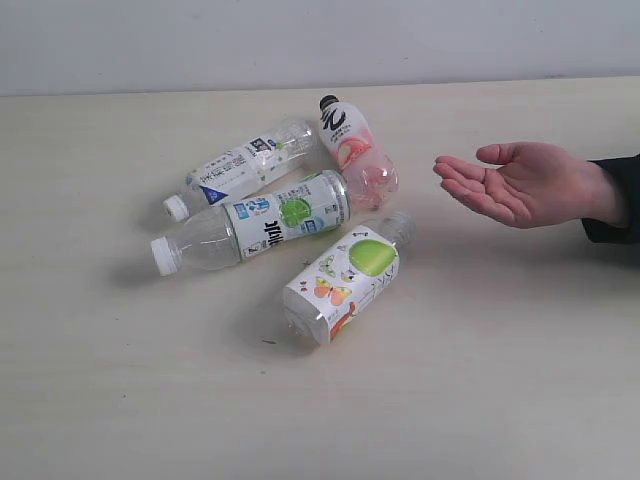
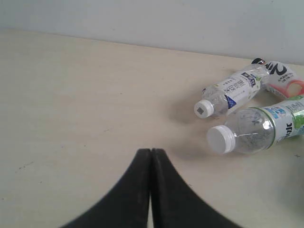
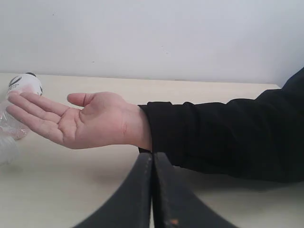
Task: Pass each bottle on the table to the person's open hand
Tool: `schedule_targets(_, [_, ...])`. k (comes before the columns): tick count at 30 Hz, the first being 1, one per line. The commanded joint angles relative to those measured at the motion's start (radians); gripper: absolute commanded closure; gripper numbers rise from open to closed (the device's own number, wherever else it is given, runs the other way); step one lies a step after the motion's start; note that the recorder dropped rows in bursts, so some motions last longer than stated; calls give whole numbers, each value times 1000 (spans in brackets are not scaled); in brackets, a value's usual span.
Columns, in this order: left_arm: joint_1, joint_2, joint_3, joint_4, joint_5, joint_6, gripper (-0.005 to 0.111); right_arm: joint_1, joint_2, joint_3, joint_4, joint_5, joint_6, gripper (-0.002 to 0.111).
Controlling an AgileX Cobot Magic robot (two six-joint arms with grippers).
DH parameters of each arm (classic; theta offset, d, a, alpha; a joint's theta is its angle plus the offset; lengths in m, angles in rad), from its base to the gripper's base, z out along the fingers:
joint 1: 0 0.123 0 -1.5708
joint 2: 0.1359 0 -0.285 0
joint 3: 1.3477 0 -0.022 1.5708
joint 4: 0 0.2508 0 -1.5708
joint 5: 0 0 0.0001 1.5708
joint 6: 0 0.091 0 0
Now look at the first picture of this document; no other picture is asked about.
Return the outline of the person's open bare hand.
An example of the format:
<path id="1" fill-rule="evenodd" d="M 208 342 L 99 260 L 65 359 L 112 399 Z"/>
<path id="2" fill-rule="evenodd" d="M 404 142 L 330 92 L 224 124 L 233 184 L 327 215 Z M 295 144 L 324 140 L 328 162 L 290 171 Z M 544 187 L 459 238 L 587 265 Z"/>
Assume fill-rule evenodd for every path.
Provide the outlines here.
<path id="1" fill-rule="evenodd" d="M 434 164 L 441 187 L 470 210 L 519 229 L 587 217 L 598 176 L 592 162 L 535 142 L 484 146 L 476 158 L 440 156 Z"/>

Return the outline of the black sleeved forearm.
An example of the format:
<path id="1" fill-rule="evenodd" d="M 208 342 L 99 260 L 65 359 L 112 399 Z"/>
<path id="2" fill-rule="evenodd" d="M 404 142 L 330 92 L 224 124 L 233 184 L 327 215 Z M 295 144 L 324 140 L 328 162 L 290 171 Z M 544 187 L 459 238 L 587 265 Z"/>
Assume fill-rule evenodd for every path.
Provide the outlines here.
<path id="1" fill-rule="evenodd" d="M 593 243 L 639 243 L 639 155 L 594 160 L 598 176 L 581 220 Z"/>

